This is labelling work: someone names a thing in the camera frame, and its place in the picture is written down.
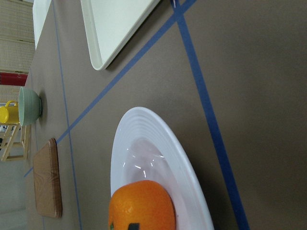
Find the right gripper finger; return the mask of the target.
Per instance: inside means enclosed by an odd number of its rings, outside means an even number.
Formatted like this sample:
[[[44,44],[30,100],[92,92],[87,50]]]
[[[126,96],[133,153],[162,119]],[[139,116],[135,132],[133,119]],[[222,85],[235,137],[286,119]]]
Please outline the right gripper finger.
[[[140,224],[139,223],[130,223],[128,225],[128,230],[139,230]]]

